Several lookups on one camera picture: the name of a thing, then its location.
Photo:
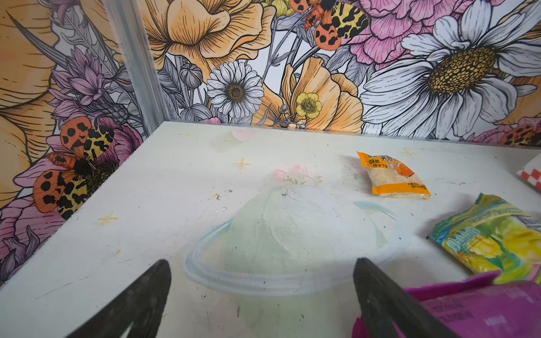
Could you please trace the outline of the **purple snack bag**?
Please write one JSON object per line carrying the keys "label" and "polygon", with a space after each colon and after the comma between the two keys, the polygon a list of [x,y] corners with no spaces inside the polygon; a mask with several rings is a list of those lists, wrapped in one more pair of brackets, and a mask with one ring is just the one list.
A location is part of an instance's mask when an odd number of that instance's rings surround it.
{"label": "purple snack bag", "polygon": [[482,273],[405,291],[460,337],[539,337],[539,284],[497,284],[498,277],[496,272]]}

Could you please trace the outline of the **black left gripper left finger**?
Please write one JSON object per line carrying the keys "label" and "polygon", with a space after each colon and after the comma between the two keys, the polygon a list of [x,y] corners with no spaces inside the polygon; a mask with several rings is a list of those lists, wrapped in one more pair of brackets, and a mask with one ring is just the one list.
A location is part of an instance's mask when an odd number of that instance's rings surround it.
{"label": "black left gripper left finger", "polygon": [[158,260],[69,337],[156,337],[170,292],[169,262]]}

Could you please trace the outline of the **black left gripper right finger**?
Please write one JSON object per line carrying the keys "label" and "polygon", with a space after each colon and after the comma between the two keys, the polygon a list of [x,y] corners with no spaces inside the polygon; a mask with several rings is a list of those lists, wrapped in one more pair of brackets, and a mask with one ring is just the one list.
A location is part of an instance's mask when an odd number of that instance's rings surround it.
{"label": "black left gripper right finger", "polygon": [[353,280],[370,337],[456,337],[367,258],[356,261]]}

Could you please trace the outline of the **white floral paper bag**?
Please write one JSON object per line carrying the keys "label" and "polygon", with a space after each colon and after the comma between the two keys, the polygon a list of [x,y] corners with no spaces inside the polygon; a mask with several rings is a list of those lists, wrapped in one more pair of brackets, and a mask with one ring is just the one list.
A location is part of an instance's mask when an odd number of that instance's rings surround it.
{"label": "white floral paper bag", "polygon": [[525,164],[517,175],[525,182],[534,187],[539,192],[541,191],[541,154]]}

